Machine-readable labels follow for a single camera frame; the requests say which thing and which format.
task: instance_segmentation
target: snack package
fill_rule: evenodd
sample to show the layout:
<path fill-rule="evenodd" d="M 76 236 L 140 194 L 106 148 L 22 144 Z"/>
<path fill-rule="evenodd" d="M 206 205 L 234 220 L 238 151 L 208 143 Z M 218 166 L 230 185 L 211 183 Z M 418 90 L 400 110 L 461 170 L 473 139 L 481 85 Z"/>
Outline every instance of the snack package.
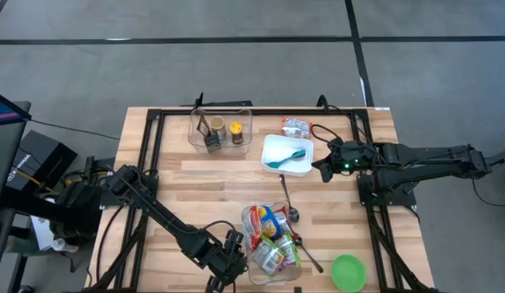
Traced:
<path fill-rule="evenodd" d="M 274 214 L 266 206 L 258 207 L 258 216 L 260 216 L 261 233 L 267 238 L 276 238 L 281 235 L 280 228 Z"/>
<path fill-rule="evenodd" d="M 278 222 L 281 234 L 288 232 L 292 236 L 292 239 L 294 239 L 296 233 L 292 231 L 291 225 L 287 219 L 287 214 L 287 207 L 283 207 L 274 212 L 274 218 L 276 218 L 276 221 Z"/>
<path fill-rule="evenodd" d="M 257 206 L 251 207 L 248 215 L 244 218 L 243 233 L 245 242 L 251 249 L 255 250 L 258 246 L 261 235 L 261 223 L 258 216 Z"/>
<path fill-rule="evenodd" d="M 278 240 L 274 241 L 277 247 L 285 254 L 285 258 L 282 261 L 281 269 L 288 267 L 289 265 L 295 265 L 296 267 L 301 266 L 300 257 L 296 251 L 296 244 L 292 241 L 292 235 L 288 232 L 282 235 Z"/>
<path fill-rule="evenodd" d="M 252 253 L 252 258 L 267 274 L 272 276 L 280 270 L 285 256 L 276 244 L 262 235 L 258 248 Z"/>
<path fill-rule="evenodd" d="M 293 118 L 283 118 L 283 135 L 290 138 L 310 138 L 311 123 Z"/>

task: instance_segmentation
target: black box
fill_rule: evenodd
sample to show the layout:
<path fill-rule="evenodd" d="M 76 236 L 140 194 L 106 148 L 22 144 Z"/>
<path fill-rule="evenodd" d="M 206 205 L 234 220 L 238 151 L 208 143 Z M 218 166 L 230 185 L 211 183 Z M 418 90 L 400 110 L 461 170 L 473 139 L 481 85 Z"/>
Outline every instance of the black box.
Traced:
<path fill-rule="evenodd" d="M 21 140 L 13 166 L 53 188 L 76 157 L 77 153 L 64 144 L 31 130 Z M 7 186 L 27 195 L 32 195 L 38 188 L 15 169 L 8 174 Z"/>

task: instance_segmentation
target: snack bag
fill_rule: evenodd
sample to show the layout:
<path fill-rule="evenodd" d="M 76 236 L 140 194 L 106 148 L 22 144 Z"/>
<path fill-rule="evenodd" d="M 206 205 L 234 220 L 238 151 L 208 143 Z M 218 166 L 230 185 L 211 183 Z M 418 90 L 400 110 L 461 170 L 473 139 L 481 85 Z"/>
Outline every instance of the snack bag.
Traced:
<path fill-rule="evenodd" d="M 310 138 L 310 126 L 312 123 L 293 118 L 283 118 L 282 133 L 290 138 Z"/>
<path fill-rule="evenodd" d="M 244 218 L 243 232 L 245 242 L 251 249 L 255 250 L 258 246 L 261 235 L 261 223 L 258 216 L 257 206 L 251 207 L 248 215 Z"/>
<path fill-rule="evenodd" d="M 285 256 L 281 250 L 265 235 L 261 236 L 258 248 L 252 253 L 252 258 L 270 276 L 279 271 Z"/>
<path fill-rule="evenodd" d="M 291 225 L 287 219 L 287 207 L 280 208 L 278 211 L 274 212 L 274 218 L 278 222 L 279 229 L 281 230 L 281 234 L 289 233 L 294 239 L 296 233 L 292 231 Z"/>
<path fill-rule="evenodd" d="M 266 206 L 258 207 L 258 216 L 260 216 L 261 233 L 267 238 L 276 238 L 281 235 L 278 222 L 270 208 Z"/>
<path fill-rule="evenodd" d="M 292 235 L 288 232 L 274 241 L 277 247 L 286 255 L 282 261 L 282 269 L 289 265 L 301 266 L 300 257 L 296 251 L 296 244 L 292 241 Z"/>

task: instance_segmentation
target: clear plastic bin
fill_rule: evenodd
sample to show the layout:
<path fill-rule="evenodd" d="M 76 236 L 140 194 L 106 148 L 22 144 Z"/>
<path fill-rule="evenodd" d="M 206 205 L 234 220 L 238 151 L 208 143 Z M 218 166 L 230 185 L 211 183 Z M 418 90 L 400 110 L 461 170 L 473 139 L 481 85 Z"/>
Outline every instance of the clear plastic bin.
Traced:
<path fill-rule="evenodd" d="M 237 111 L 205 111 L 201 109 L 195 109 L 191 113 L 191 121 L 189 123 L 189 136 L 187 140 L 189 143 L 202 154 L 207 154 L 207 147 L 204 142 L 204 135 L 198 131 L 197 127 L 200 122 L 200 117 L 204 116 L 208 124 L 212 118 L 220 116 L 224 119 L 226 132 L 226 140 L 224 142 L 220 141 L 221 149 L 215 151 L 214 153 L 247 153 L 249 144 L 251 143 L 252 129 L 253 129 L 253 113 L 251 110 L 237 110 Z M 243 142 L 240 144 L 234 144 L 232 142 L 232 134 L 230 130 L 231 123 L 239 122 L 242 125 L 242 137 Z"/>
<path fill-rule="evenodd" d="M 280 208 L 285 207 L 285 211 L 288 211 L 288 205 L 285 203 L 270 203 L 270 204 L 258 204 L 262 206 L 269 207 L 272 211 L 277 211 Z M 242 221 L 248 215 L 252 206 L 246 207 L 242 211 Z M 244 241 L 245 251 L 247 252 L 247 262 L 249 267 L 249 279 L 254 285 L 265 285 L 270 282 L 280 282 L 280 281 L 292 281 L 296 280 L 301 276 L 301 266 L 296 267 L 295 265 L 288 266 L 284 268 L 281 272 L 277 272 L 274 276 L 267 274 L 261 266 L 253 259 L 253 250 Z"/>

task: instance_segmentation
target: spoon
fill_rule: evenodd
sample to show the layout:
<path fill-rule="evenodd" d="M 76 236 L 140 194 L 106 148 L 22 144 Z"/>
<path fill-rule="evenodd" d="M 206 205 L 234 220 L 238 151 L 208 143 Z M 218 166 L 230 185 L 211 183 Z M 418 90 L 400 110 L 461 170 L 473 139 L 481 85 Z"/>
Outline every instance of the spoon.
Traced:
<path fill-rule="evenodd" d="M 267 163 L 267 166 L 269 166 L 271 168 L 279 168 L 279 166 L 281 166 L 286 161 L 288 161 L 290 159 L 301 158 L 302 156 L 305 156 L 305 150 L 295 151 L 294 154 L 292 154 L 290 157 L 288 157 L 286 159 L 283 159 L 283 160 L 280 160 L 278 162 Z"/>
<path fill-rule="evenodd" d="M 303 239 L 301 238 L 300 235 L 296 236 L 296 245 L 299 245 L 299 246 L 301 246 L 301 248 L 303 248 L 303 251 L 305 251 L 307 256 L 310 258 L 310 261 L 312 261 L 312 263 L 314 264 L 314 266 L 318 270 L 318 272 L 323 273 L 323 268 L 321 267 L 321 265 L 319 265 L 318 262 L 315 259 L 313 259 L 312 256 L 310 256 L 309 252 L 303 247 Z"/>
<path fill-rule="evenodd" d="M 292 207 L 291 205 L 291 200 L 288 198 L 288 192 L 287 192 L 287 186 L 285 185 L 285 176 L 283 174 L 279 175 L 279 181 L 282 182 L 283 186 L 283 191 L 285 191 L 285 195 L 287 196 L 287 201 L 288 201 L 288 214 L 289 217 L 288 219 L 292 223 L 297 223 L 300 220 L 300 213 L 298 210 Z"/>

